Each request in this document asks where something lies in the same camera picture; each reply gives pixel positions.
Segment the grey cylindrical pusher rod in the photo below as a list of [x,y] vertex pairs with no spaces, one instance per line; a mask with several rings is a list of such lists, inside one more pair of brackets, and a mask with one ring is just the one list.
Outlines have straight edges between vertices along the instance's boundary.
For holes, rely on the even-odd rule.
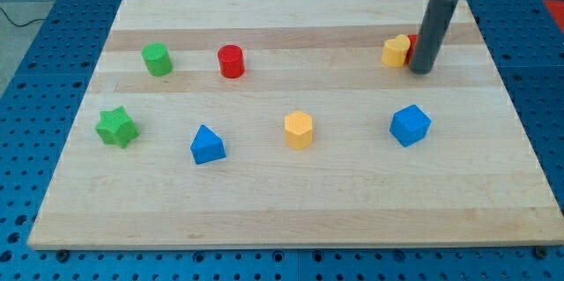
[[411,72],[428,74],[433,69],[457,2],[458,0],[428,0],[409,62]]

